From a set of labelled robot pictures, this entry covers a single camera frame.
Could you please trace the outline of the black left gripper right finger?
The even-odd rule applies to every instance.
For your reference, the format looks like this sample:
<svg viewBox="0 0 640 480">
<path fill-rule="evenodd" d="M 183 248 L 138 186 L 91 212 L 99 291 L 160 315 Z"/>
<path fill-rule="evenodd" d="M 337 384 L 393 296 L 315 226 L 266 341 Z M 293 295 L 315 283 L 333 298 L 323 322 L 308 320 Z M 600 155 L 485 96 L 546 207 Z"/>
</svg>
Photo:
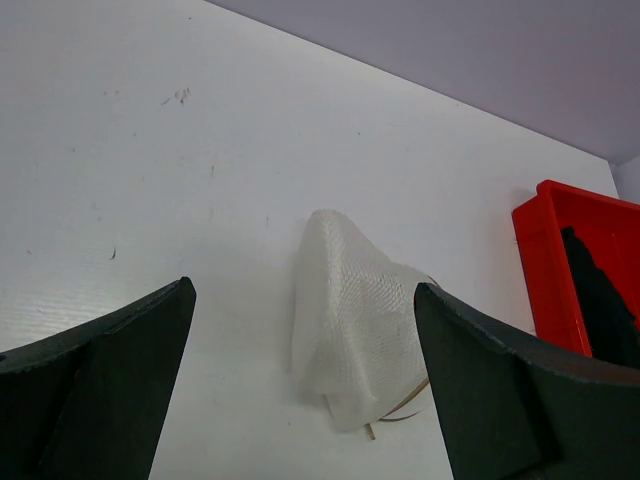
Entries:
<svg viewBox="0 0 640 480">
<path fill-rule="evenodd" d="M 639 373 L 421 283 L 416 326 L 456 479 L 636 479 Z"/>
</svg>

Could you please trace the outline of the black bra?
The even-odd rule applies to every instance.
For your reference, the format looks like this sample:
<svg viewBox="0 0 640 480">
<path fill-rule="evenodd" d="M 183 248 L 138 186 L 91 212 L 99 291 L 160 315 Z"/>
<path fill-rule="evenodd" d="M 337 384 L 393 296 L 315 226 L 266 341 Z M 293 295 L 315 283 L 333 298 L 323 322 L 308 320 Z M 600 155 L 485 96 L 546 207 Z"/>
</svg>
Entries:
<svg viewBox="0 0 640 480">
<path fill-rule="evenodd" d="M 573 227 L 561 236 L 594 358 L 639 368 L 639 330 L 635 316 Z"/>
</svg>

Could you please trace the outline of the white mesh laundry bag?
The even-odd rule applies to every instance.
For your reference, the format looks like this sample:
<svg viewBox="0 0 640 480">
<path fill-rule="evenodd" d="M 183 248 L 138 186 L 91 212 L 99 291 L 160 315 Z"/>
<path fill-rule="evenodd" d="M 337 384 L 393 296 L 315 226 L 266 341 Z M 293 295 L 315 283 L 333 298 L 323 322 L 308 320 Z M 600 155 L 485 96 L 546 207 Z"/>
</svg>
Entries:
<svg viewBox="0 0 640 480">
<path fill-rule="evenodd" d="M 427 388 L 414 295 L 429 275 L 393 262 L 344 214 L 317 210 L 295 262 L 292 374 L 323 397 L 336 429 L 422 410 Z"/>
</svg>

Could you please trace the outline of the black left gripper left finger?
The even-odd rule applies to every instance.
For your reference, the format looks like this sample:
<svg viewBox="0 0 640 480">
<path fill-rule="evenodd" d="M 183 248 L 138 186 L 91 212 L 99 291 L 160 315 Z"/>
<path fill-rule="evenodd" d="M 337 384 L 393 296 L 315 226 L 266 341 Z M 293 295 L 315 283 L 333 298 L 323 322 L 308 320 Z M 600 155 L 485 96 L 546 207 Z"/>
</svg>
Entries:
<svg viewBox="0 0 640 480">
<path fill-rule="evenodd" d="M 148 478 L 195 303 L 183 277 L 2 352 L 2 478 Z"/>
</svg>

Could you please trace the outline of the red plastic tray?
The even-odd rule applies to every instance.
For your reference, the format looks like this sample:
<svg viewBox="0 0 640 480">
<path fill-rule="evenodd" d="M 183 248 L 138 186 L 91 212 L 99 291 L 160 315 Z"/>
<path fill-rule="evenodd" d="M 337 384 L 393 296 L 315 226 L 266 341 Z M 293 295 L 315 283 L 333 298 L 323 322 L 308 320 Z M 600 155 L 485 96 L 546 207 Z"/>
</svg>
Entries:
<svg viewBox="0 0 640 480">
<path fill-rule="evenodd" d="M 589 250 L 631 313 L 639 316 L 639 206 L 545 180 L 512 212 L 536 335 L 592 355 L 561 237 L 566 227 Z"/>
</svg>

